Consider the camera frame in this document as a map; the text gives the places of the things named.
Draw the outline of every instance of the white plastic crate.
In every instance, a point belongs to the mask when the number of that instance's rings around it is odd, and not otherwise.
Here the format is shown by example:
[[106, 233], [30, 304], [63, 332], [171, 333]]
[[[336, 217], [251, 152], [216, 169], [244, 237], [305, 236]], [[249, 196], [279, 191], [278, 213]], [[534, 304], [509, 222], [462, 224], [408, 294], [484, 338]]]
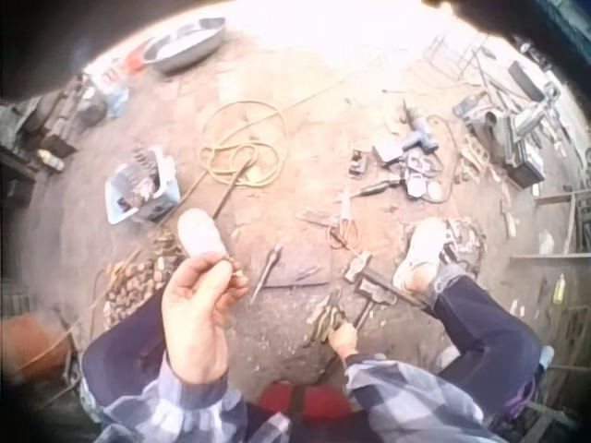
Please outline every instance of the white plastic crate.
[[[124, 211], [117, 200], [122, 197], [121, 193], [107, 180], [104, 184], [104, 200], [107, 209], [107, 219], [111, 224], [118, 224], [123, 220], [131, 219], [134, 222], [152, 222], [168, 212], [181, 200], [181, 192], [176, 181], [175, 161], [170, 156], [164, 156], [162, 146], [149, 148], [156, 156], [158, 175], [160, 176], [160, 187], [156, 190], [150, 200], [140, 208], [132, 208]], [[127, 164], [121, 164], [113, 176], [127, 168]]]

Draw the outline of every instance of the dirt ground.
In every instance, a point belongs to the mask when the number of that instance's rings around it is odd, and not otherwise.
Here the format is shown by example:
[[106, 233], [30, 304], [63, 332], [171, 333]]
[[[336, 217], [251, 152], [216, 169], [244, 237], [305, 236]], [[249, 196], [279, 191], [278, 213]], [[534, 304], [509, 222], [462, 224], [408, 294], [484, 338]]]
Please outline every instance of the dirt ground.
[[[84, 133], [79, 152], [66, 160], [65, 171], [36, 186], [33, 201], [18, 222], [16, 250], [21, 279], [47, 305], [57, 305], [67, 321], [84, 316], [77, 331], [78, 342], [84, 346], [90, 339], [87, 308], [92, 303], [97, 272], [109, 262], [125, 259], [151, 229], [148, 224], [133, 222], [112, 226], [106, 219], [105, 180], [129, 158], [133, 140], [163, 145], [164, 152], [175, 159], [184, 193], [202, 172], [198, 162], [204, 145], [202, 125], [222, 102], [242, 97], [284, 108], [334, 85], [284, 113], [287, 137], [281, 135], [276, 117], [238, 137], [271, 140], [286, 153], [278, 179], [264, 188], [235, 190], [218, 222], [227, 248], [246, 265], [250, 279], [256, 280], [248, 265], [254, 251], [267, 250], [278, 240], [310, 244], [325, 241], [324, 230], [299, 221], [296, 214], [304, 208], [338, 213], [339, 207], [332, 201], [349, 181], [352, 146], [370, 151], [373, 141], [389, 136], [384, 109], [392, 112], [406, 98], [426, 114], [448, 119], [458, 143], [463, 143], [465, 129], [453, 117], [451, 108], [464, 96], [479, 92], [480, 87], [464, 83], [442, 89], [451, 81], [433, 65], [418, 60], [411, 67], [399, 73], [405, 94], [383, 93], [381, 82], [388, 68], [384, 64], [361, 66], [340, 81], [347, 71], [327, 66], [312, 52], [260, 49], [253, 39], [233, 31], [218, 53], [177, 76], [162, 79], [151, 70], [143, 71], [131, 80], [123, 114]], [[467, 72], [466, 77], [477, 78], [475, 73]], [[267, 112], [256, 104], [237, 105], [212, 121], [211, 132], [205, 138], [218, 138]], [[401, 135], [408, 131], [402, 124], [397, 127]], [[444, 126], [434, 126], [433, 130], [445, 165], [440, 179], [447, 189], [452, 181], [455, 150]], [[564, 185], [577, 187], [573, 149], [567, 147], [567, 156], [562, 158], [547, 146], [542, 155], [548, 171], [542, 194], [561, 192]], [[371, 158], [363, 181], [351, 181], [350, 186], [355, 190], [371, 184], [379, 175], [380, 168]], [[556, 250], [561, 248], [568, 205], [536, 210], [529, 190], [510, 189], [513, 215], [519, 220], [517, 237], [512, 240], [507, 240], [500, 215], [501, 187], [486, 174], [479, 184], [471, 181], [454, 186], [449, 201], [441, 205], [410, 201], [401, 188], [354, 200], [353, 215], [362, 233], [361, 246], [373, 253], [376, 270], [392, 275], [404, 256], [405, 233], [416, 222], [433, 215], [472, 218], [487, 237], [488, 250], [478, 282], [507, 309], [516, 299], [517, 314], [523, 306], [523, 320], [545, 342], [552, 342], [562, 308], [549, 308], [551, 297], [538, 300], [538, 294], [542, 278], [553, 285], [561, 270], [516, 268], [510, 264], [510, 255], [536, 253], [538, 233], [545, 229], [552, 234]], [[223, 185], [206, 177], [168, 225], [175, 228], [178, 216], [189, 208], [211, 213], [223, 191]], [[332, 251], [330, 285], [266, 289], [254, 305], [242, 302], [235, 308], [227, 331], [231, 382], [248, 399], [255, 399], [273, 380], [311, 382], [319, 374], [331, 352], [326, 346], [303, 347], [310, 333], [306, 318], [336, 285], [343, 287], [347, 316], [355, 318], [361, 311], [365, 300], [342, 279], [350, 259], [346, 251]], [[570, 274], [567, 277], [571, 288], [575, 281]], [[101, 313], [99, 305], [93, 336], [102, 330]], [[361, 352], [385, 353], [422, 367], [429, 367], [437, 352], [448, 344], [439, 322], [403, 302], [376, 308], [359, 340]]]

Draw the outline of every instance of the scissors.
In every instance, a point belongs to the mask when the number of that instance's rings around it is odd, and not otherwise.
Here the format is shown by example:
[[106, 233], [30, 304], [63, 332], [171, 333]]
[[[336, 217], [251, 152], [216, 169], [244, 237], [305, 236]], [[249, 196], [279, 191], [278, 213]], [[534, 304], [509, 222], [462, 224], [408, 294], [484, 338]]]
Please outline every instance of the scissors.
[[[349, 186], [345, 187], [342, 197], [341, 214], [339, 216], [336, 230], [349, 248], [356, 248], [359, 245], [360, 237], [357, 223], [353, 220], [353, 216], [351, 215], [351, 194], [349, 193]], [[329, 228], [328, 231], [329, 242], [331, 242], [332, 249], [341, 249], [345, 247], [343, 243], [334, 240], [331, 235], [331, 229], [335, 228]]]

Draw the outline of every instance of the person's right hand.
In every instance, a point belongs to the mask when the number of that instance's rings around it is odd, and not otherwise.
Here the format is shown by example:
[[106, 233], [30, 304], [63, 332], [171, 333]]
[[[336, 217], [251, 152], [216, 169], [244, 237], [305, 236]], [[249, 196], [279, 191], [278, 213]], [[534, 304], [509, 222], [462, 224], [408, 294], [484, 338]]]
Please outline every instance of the person's right hand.
[[344, 361], [349, 355], [357, 353], [357, 329], [348, 321], [329, 335], [329, 344]]

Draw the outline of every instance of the person's left hand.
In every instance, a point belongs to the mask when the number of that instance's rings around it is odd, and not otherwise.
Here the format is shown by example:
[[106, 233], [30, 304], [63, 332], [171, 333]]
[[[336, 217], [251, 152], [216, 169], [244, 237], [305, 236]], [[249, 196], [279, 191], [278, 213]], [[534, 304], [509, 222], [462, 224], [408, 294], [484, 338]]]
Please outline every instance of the person's left hand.
[[247, 278], [220, 253], [185, 260], [163, 295], [163, 324], [170, 366], [183, 381], [211, 383], [228, 368], [223, 333], [227, 310], [247, 293]]

